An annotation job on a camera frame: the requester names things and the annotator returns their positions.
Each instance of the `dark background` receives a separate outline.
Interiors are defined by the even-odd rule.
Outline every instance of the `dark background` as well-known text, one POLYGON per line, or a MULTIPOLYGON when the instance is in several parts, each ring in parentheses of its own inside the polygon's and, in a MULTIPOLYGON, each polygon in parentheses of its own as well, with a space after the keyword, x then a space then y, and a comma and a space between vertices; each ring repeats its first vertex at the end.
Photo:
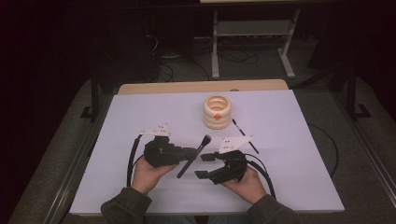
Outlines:
MULTIPOLYGON (((0 4, 1 95, 5 103, 0 221, 5 223, 67 108, 92 73, 107 92, 125 82, 150 82, 158 74, 148 54, 143 36, 148 27, 140 23, 141 15, 76 13, 75 8, 92 5, 86 1, 21 0, 0 4)), ((117 4, 125 6, 123 1, 106 5, 117 4)), ((316 68, 326 68, 347 55, 357 74, 374 88, 379 102, 396 119, 395 60, 391 57, 396 50, 395 12, 393 1, 304 7, 295 38, 319 38, 311 62, 316 68)), ((261 13, 248 15, 260 17, 261 13)), ((164 33, 159 37, 163 43, 182 53, 192 54, 188 45, 194 34, 210 35, 210 12, 163 15, 166 21, 161 17, 156 16, 151 23, 155 26, 149 30, 164 33), (180 28, 187 32, 177 34, 180 28)), ((240 19, 241 15, 230 12, 225 17, 240 19)))

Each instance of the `sleeve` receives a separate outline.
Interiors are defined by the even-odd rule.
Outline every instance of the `sleeve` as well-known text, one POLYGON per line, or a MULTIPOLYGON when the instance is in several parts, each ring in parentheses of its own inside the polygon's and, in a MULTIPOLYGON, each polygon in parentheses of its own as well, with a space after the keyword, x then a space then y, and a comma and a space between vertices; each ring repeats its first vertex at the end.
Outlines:
POLYGON ((301 223, 298 215, 277 202, 271 195, 265 195, 247 211, 254 224, 297 224, 301 223))
POLYGON ((132 188, 124 188, 120 194, 102 204, 101 212, 108 223, 143 223, 143 216, 151 199, 132 188))

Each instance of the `cream ring stack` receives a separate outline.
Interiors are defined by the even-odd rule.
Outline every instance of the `cream ring stack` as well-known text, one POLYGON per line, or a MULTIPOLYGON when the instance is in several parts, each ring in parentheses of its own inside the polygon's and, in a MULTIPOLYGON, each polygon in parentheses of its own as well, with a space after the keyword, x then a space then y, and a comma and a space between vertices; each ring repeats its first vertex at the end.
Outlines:
POLYGON ((223 129, 231 121, 231 102, 221 95, 206 98, 204 102, 204 123, 210 129, 223 129))

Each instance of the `desk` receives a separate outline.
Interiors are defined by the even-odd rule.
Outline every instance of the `desk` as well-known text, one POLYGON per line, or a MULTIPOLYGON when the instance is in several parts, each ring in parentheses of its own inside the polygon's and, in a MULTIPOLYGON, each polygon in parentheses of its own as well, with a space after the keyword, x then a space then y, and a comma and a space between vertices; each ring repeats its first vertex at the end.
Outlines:
MULTIPOLYGON (((281 203, 298 212, 344 210, 294 94, 287 90, 284 81, 189 82, 185 85, 133 84, 120 88, 120 95, 114 97, 108 110, 70 213, 100 215, 100 205, 125 186, 129 153, 142 129, 167 122, 172 133, 170 142, 181 147, 198 147, 203 136, 210 134, 212 142, 203 153, 219 150, 222 137, 241 136, 233 125, 223 130, 210 130, 204 125, 202 103, 206 97, 218 93, 231 100, 233 118, 245 133, 255 134, 252 142, 260 151, 257 156, 265 163, 281 203)), ((150 136, 141 138, 136 157, 151 140, 150 136)), ((240 149, 255 154, 249 144, 240 149)), ((193 173, 220 168, 221 161, 196 160, 182 178, 177 179, 183 164, 164 176, 149 194, 153 203, 148 214, 210 215, 248 210, 249 204, 238 196, 221 185, 214 186, 209 180, 197 179, 193 173)))

